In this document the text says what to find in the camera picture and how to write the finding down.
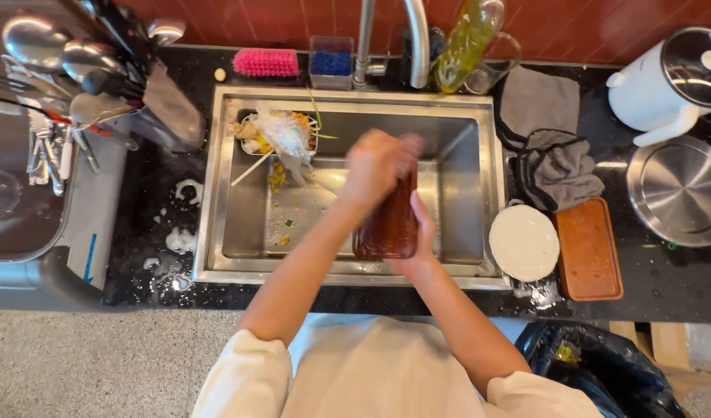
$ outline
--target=stainless steel sink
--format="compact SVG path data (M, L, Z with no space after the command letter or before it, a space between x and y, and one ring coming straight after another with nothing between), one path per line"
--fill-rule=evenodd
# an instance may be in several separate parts
M438 225L434 251L464 289L510 289L492 257L488 236L504 207L502 147L494 134L492 100L436 94L313 91L322 118L314 170L299 186L292 176L274 194L268 185L275 157L238 185L231 181L258 157L242 151L229 133L265 103L274 109L314 115L305 89L218 86L209 140L201 221L193 279L262 283L336 199L344 183L348 149L368 129L391 135L415 132L425 138L418 193ZM350 238L326 276L325 285L406 286L382 261L360 260Z

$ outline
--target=forearm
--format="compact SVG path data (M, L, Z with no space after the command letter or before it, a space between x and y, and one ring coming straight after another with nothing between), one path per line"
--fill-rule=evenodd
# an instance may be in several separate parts
M456 285L438 260L417 271L413 284L435 317L453 355L487 397L492 378L530 373L526 360Z
M250 302L238 329L286 346L296 336L324 276L348 234L366 211L337 201L268 277Z

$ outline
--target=black granite countertop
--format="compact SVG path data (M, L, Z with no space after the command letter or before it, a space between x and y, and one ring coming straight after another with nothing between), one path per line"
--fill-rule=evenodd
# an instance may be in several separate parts
M169 73L199 109L209 116L216 81L213 72L223 68L227 82L250 84L232 76L233 50L167 48L160 56ZM629 203L627 161L635 147L636 131L612 114L606 99L605 80L612 69L570 65L528 65L547 74L571 78L581 86L578 134L591 143L597 162L595 173L606 186L615 244L624 281L624 297L601 302L574 302L560 296L558 273L536 283L515 285L513 291L466 291L490 316L523 318L578 318L635 321L711 322L711 247L668 249L667 243L640 223ZM304 80L290 82L299 86ZM383 81L383 89L404 89ZM690 135L711 145L711 125L699 124ZM175 185L192 178L203 183L205 147L195 155L175 155L145 141L126 162L119 213L109 256L103 304L137 308L245 309L258 286L192 283L192 253L175 254L165 238L173 228L196 234L199 210L189 200L192 187L175 198ZM512 181L509 194L513 195ZM145 269L147 259L160 265ZM324 286L314 312L429 315L417 292L410 287Z

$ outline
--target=hand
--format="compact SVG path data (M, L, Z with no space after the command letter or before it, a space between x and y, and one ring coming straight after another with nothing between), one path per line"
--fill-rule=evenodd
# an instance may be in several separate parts
M387 259L384 260L393 271L404 274L410 281L416 280L418 274L430 273L431 263L437 262L433 255L433 237L436 235L436 224L427 212L427 207L420 200L417 190L413 190L410 195L410 206L415 212L420 229L417 232L417 251L412 258L406 260Z
M371 129L352 146L347 154L350 172L339 199L359 206L364 214L371 211L397 185L422 154L422 138L406 135L394 138Z

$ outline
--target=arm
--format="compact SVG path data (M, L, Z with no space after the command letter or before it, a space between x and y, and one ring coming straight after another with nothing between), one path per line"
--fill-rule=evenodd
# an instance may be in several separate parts
M400 170L420 149L381 131L363 135L348 152L350 172L337 202L260 287L237 329L248 329L263 341L281 340L288 347L338 248L395 187Z
M418 250L409 260L386 260L415 286L435 317L453 355L482 396L492 378L515 371L531 373L526 360L500 330L467 298L432 253L436 232L427 208L416 192L410 204L420 223Z

